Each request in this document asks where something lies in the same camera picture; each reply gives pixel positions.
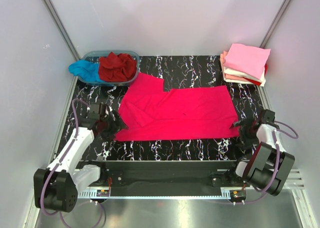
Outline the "magenta t shirt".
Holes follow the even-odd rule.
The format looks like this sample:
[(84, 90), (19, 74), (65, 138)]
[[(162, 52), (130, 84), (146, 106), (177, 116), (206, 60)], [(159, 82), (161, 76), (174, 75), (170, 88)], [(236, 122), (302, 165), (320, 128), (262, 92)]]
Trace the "magenta t shirt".
[(239, 136), (226, 86), (164, 90), (164, 80), (139, 73), (119, 110), (127, 129), (117, 141), (220, 139)]

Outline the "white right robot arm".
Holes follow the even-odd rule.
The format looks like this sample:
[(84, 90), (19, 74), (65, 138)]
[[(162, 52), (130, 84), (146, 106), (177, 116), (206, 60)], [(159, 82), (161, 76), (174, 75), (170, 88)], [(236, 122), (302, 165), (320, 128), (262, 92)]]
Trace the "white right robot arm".
[(248, 162), (240, 161), (227, 173), (229, 184), (238, 186), (245, 181), (258, 192), (277, 196), (295, 162), (295, 157), (285, 151), (280, 134), (298, 139), (298, 133), (276, 121), (275, 112), (269, 109), (263, 109), (256, 119), (234, 122), (230, 129), (238, 130), (241, 150), (254, 147), (255, 152)]

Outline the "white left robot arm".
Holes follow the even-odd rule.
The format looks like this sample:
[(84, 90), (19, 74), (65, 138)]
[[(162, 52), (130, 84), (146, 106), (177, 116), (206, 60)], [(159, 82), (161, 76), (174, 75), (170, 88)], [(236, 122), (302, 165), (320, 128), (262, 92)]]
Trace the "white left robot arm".
[(104, 185), (108, 174), (101, 165), (90, 162), (80, 171), (77, 165), (86, 149), (98, 137), (112, 140), (127, 129), (116, 110), (104, 103), (90, 105), (86, 117), (75, 117), (75, 128), (59, 155), (33, 175), (34, 202), (37, 208), (51, 216), (59, 211), (71, 212), (78, 195), (90, 184)]

